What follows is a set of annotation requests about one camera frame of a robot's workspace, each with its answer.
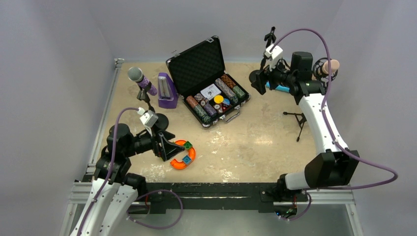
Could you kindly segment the blue microphone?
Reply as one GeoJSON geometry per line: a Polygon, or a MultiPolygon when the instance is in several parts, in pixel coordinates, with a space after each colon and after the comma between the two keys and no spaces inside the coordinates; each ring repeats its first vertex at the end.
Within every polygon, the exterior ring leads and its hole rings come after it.
{"type": "MultiPolygon", "coordinates": [[[[269,84],[269,82],[267,82],[267,83],[266,83],[266,87],[267,87],[267,88],[270,88],[270,84],[269,84]]],[[[289,89],[288,87],[281,86],[281,85],[278,85],[278,86],[275,88],[275,90],[277,90],[277,91],[282,91],[282,92],[286,92],[286,93],[289,93],[289,92],[290,92],[290,89],[289,89]]]]}

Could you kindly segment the black round-base stand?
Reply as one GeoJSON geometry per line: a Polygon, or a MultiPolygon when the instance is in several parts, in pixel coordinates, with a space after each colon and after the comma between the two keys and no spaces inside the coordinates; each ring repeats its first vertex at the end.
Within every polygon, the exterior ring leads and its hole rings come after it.
{"type": "Polygon", "coordinates": [[[148,91],[150,90],[152,84],[149,83],[145,88],[142,88],[139,83],[137,83],[139,87],[139,92],[137,95],[137,99],[140,101],[144,101],[148,105],[148,110],[151,110],[158,116],[158,120],[156,121],[155,125],[159,129],[166,130],[169,126],[168,118],[162,113],[156,113],[154,107],[150,104],[150,98],[148,95],[148,91]]]}
{"type": "MultiPolygon", "coordinates": [[[[264,41],[266,42],[266,48],[268,48],[271,44],[273,44],[276,41],[276,36],[275,36],[274,32],[275,32],[275,27],[271,27],[270,32],[267,33],[264,36],[264,41]]],[[[249,81],[251,82],[251,86],[255,89],[257,88],[257,86],[256,86],[256,82],[257,82],[256,73],[259,70],[263,70],[263,68],[266,64],[266,61],[267,61],[267,57],[263,55],[263,59],[261,60],[261,63],[260,63],[260,69],[252,71],[249,75],[249,81]]]]}

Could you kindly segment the black tripod shock-mount stand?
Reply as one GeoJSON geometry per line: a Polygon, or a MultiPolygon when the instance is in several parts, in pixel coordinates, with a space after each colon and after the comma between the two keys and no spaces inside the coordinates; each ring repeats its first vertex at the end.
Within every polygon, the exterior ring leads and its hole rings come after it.
{"type": "MultiPolygon", "coordinates": [[[[331,82],[328,79],[324,82],[313,76],[312,56],[307,52],[295,52],[292,56],[290,71],[293,74],[294,84],[289,88],[290,94],[294,97],[296,104],[302,110],[301,113],[283,112],[284,115],[296,117],[300,131],[304,124],[309,122],[310,129],[314,135],[315,143],[321,148],[331,145],[331,137],[334,137],[337,129],[327,111],[325,101],[326,91],[331,82]]],[[[279,63],[279,69],[285,69],[285,64],[279,63]]]]}

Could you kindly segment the beige pink microphone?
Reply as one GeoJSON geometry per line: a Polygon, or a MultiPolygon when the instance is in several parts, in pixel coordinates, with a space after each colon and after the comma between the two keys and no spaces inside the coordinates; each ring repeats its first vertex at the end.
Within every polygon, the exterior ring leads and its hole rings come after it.
{"type": "Polygon", "coordinates": [[[332,78],[335,78],[338,74],[339,68],[340,62],[338,60],[327,60],[326,58],[321,58],[313,64],[312,72],[313,76],[317,79],[323,79],[329,75],[332,78]]]}

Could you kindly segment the purple glitter microphone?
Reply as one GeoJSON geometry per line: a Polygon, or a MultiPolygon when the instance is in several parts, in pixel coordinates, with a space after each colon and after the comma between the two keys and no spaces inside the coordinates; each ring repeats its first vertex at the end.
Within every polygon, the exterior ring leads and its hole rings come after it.
{"type": "Polygon", "coordinates": [[[140,88],[147,91],[152,96],[157,95],[157,88],[150,82],[150,80],[143,74],[139,67],[131,67],[127,72],[129,80],[135,82],[140,88]]]}

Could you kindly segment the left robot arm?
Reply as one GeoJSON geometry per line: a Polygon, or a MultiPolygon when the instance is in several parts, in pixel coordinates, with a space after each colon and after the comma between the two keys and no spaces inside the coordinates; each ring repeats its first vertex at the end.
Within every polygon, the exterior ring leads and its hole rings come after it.
{"type": "Polygon", "coordinates": [[[109,130],[107,146],[95,165],[86,205],[71,232],[72,236],[110,236],[136,200],[150,194],[145,177],[129,173],[130,157],[152,150],[168,159],[185,150],[170,142],[174,134],[158,129],[151,135],[143,130],[133,135],[127,124],[109,130]]]}

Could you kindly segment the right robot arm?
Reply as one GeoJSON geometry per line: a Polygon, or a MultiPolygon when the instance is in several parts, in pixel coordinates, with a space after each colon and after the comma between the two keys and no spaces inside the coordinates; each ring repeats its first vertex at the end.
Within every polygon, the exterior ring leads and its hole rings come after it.
{"type": "Polygon", "coordinates": [[[289,69],[281,58],[281,52],[264,52],[261,68],[251,72],[249,79],[253,88],[260,94],[279,85],[289,88],[296,104],[301,108],[300,114],[294,113],[301,128],[307,122],[314,137],[316,157],[303,171],[282,174],[269,194],[284,198],[299,193],[303,189],[326,188],[349,184],[358,161],[350,157],[357,155],[349,150],[340,137],[334,121],[324,101],[327,83],[323,79],[336,75],[339,64],[332,68],[330,60],[321,58],[313,62],[311,53],[294,52],[289,69]]]}

